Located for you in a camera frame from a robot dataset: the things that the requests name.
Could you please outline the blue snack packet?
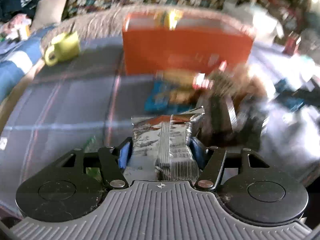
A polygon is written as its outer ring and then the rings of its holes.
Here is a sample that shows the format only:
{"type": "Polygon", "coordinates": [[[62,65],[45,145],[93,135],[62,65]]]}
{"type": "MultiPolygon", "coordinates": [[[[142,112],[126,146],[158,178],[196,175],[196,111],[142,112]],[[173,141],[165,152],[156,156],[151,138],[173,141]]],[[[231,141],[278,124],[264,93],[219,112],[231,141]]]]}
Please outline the blue snack packet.
{"type": "Polygon", "coordinates": [[[194,108],[201,92],[155,80],[144,110],[152,114],[178,114],[194,108]]]}

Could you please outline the silver grey snack packet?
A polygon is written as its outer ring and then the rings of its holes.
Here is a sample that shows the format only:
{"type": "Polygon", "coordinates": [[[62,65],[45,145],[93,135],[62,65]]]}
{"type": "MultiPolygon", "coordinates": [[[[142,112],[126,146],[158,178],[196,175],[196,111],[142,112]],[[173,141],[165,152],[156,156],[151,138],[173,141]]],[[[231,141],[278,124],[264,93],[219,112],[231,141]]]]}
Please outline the silver grey snack packet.
{"type": "Polygon", "coordinates": [[[189,144],[204,114],[204,108],[199,107],[181,114],[132,118],[133,149],[126,177],[130,181],[195,182],[200,168],[189,144]]]}

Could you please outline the blue striped cloth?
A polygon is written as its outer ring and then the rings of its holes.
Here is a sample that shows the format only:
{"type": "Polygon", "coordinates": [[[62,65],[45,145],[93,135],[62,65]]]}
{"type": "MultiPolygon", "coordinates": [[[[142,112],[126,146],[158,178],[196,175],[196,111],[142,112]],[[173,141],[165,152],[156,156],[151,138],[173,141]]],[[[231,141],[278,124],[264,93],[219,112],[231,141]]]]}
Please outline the blue striped cloth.
{"type": "Polygon", "coordinates": [[[1,101],[42,58],[41,40],[52,29],[53,26],[41,28],[25,41],[1,42],[1,101]]]}

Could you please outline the yellow snack bag in box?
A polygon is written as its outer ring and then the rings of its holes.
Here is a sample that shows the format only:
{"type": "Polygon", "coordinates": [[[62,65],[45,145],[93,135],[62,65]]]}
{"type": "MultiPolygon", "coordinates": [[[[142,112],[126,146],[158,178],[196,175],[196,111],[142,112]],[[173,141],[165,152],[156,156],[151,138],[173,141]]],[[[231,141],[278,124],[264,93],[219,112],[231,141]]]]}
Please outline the yellow snack bag in box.
{"type": "Polygon", "coordinates": [[[183,17],[183,11],[172,9],[156,12],[153,19],[157,27],[168,30],[175,30],[176,26],[183,17]]]}

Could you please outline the orange cardboard box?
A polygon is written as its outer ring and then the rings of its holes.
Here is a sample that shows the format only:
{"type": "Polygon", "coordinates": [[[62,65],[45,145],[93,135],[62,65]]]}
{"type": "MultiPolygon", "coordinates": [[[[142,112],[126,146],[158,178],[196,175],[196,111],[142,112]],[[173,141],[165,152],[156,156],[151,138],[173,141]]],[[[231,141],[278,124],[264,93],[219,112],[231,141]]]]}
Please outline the orange cardboard box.
{"type": "Polygon", "coordinates": [[[184,12],[169,29],[162,13],[134,12],[125,18],[122,37],[128,75],[166,69],[208,74],[223,61],[233,68],[248,60],[254,31],[238,20],[218,12],[184,12]]]}

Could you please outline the plaid grey tablecloth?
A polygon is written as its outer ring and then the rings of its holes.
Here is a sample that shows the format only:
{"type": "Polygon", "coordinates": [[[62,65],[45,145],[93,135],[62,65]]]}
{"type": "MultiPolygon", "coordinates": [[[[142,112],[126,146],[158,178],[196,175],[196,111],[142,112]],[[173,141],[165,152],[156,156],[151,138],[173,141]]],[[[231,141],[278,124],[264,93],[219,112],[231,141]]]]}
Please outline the plaid grey tablecloth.
{"type": "MultiPolygon", "coordinates": [[[[1,134],[1,208],[19,217],[21,182],[91,137],[116,146],[132,134],[131,118],[146,114],[153,77],[121,75],[119,37],[87,41],[79,58],[43,68],[26,88],[1,134]]],[[[319,182],[319,110],[289,111],[276,100],[246,98],[247,121],[235,140],[258,150],[305,186],[319,182]]]]}

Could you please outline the beige cushion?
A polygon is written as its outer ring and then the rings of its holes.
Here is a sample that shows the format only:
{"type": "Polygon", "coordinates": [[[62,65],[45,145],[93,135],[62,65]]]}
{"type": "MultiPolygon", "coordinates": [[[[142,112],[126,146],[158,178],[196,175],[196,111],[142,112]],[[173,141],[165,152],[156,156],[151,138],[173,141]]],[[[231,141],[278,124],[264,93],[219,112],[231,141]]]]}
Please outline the beige cushion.
{"type": "Polygon", "coordinates": [[[67,0],[40,0],[31,23],[31,32],[52,24],[59,24],[66,2],[67,0]]]}

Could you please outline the quilted pink sofa cover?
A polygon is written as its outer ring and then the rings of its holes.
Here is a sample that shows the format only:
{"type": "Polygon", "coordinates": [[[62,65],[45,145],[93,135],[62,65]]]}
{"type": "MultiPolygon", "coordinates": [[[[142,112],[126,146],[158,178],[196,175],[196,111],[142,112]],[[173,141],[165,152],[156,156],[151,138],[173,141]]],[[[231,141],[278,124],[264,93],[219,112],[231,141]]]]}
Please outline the quilted pink sofa cover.
{"type": "Polygon", "coordinates": [[[44,52],[51,43],[51,40],[64,32],[70,31],[71,26],[78,32],[80,40],[94,40],[97,38],[120,36],[122,33],[123,23],[128,14],[133,12],[141,12],[143,14],[169,11],[182,11],[184,16],[199,16],[214,20],[221,20],[223,23],[235,28],[243,34],[247,34],[251,38],[255,38],[256,32],[253,27],[246,25],[236,18],[224,14],[223,12],[197,8],[188,6],[173,6],[159,4],[138,4],[126,5],[123,7],[113,7],[99,12],[92,12],[84,15],[78,15],[73,18],[62,21],[41,38],[41,49],[44,52]]]}

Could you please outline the yellow-green mug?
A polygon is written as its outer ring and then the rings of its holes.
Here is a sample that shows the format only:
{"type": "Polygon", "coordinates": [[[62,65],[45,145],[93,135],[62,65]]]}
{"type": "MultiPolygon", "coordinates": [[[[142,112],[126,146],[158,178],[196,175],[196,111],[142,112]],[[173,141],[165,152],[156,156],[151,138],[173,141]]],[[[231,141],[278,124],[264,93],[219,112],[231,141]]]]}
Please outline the yellow-green mug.
{"type": "Polygon", "coordinates": [[[44,53],[44,61],[48,66],[54,66],[77,57],[80,54],[78,32],[61,33],[51,40],[51,45],[44,53]]]}

